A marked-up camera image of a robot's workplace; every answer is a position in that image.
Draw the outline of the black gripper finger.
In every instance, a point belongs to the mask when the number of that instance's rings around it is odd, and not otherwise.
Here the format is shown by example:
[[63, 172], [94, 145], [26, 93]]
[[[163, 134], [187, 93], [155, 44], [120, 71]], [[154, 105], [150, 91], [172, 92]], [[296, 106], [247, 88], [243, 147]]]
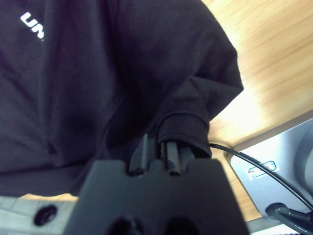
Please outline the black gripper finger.
[[145, 134], [133, 153], [128, 175], [140, 176], [148, 172], [150, 163], [157, 158], [157, 142], [153, 135]]
[[160, 144], [160, 158], [170, 176], [181, 176], [188, 172], [195, 159], [190, 146], [183, 142], [164, 141]]

